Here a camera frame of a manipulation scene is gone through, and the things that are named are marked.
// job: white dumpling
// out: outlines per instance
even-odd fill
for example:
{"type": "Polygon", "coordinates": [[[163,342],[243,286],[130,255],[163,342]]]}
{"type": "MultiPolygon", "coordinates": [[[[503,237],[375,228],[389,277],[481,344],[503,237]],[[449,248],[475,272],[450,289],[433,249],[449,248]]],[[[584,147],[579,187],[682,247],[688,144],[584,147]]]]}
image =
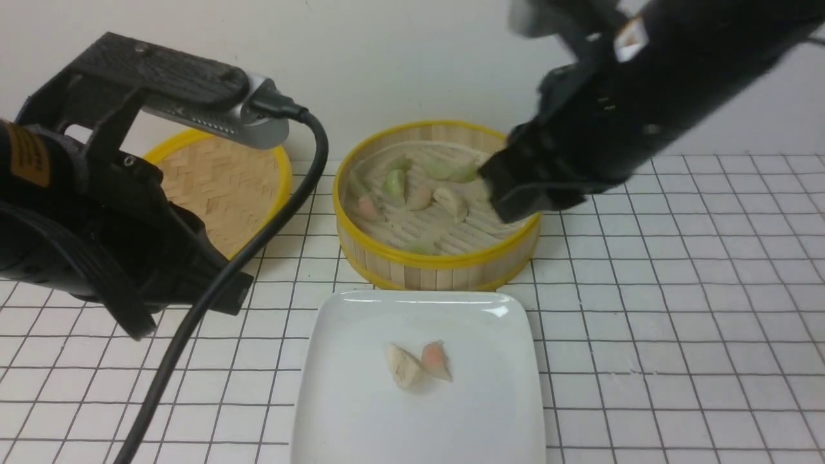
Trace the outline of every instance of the white dumpling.
{"type": "Polygon", "coordinates": [[[393,374],[398,387],[407,389],[424,378],[421,363],[410,353],[397,345],[387,346],[387,367],[393,374]]]}

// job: mounting screw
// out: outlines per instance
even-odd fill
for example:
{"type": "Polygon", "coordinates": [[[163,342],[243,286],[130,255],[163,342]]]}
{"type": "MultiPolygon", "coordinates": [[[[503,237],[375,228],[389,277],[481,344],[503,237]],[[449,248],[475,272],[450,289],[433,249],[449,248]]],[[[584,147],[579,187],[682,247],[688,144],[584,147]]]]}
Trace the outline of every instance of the mounting screw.
{"type": "Polygon", "coordinates": [[[648,125],[646,125],[645,127],[642,128],[642,132],[645,135],[656,135],[656,134],[662,132],[662,127],[660,125],[656,125],[656,124],[648,124],[648,125]]]}
{"type": "Polygon", "coordinates": [[[138,52],[138,54],[147,54],[149,52],[149,44],[140,42],[134,46],[134,51],[138,52]]]}

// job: orange label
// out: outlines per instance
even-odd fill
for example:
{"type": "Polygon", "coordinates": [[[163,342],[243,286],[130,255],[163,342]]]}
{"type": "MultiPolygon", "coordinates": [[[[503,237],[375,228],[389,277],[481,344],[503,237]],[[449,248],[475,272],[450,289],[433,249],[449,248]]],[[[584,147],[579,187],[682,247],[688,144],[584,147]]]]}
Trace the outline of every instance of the orange label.
{"type": "Polygon", "coordinates": [[[28,130],[3,121],[12,146],[12,176],[25,179],[37,186],[48,187],[51,180],[49,152],[43,140],[28,130]]]}

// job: white wall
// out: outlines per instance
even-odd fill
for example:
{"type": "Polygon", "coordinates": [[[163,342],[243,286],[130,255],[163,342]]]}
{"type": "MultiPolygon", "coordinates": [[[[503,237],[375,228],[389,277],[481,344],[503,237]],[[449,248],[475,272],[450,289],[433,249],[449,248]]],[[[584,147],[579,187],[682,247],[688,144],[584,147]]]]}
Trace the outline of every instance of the white wall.
{"type": "MultiPolygon", "coordinates": [[[[0,0],[0,117],[114,31],[273,77],[322,118],[333,158],[421,119],[507,131],[569,57],[554,38],[513,36],[506,14],[506,0],[0,0]]],[[[668,151],[825,152],[823,82],[825,50],[803,47],[668,151]]],[[[179,130],[142,116],[125,148],[142,154],[179,130]]],[[[290,155],[311,148],[294,128],[290,155]]]]}

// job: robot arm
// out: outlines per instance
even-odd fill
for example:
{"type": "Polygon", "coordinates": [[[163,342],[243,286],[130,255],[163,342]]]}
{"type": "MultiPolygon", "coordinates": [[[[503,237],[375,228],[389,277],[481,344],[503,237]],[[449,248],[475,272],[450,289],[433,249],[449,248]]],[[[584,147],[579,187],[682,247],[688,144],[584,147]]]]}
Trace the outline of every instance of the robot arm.
{"type": "Polygon", "coordinates": [[[825,22],[825,0],[514,0],[511,27],[559,34],[535,117],[480,169],[506,222],[561,211],[634,170],[773,69],[825,22]]]}

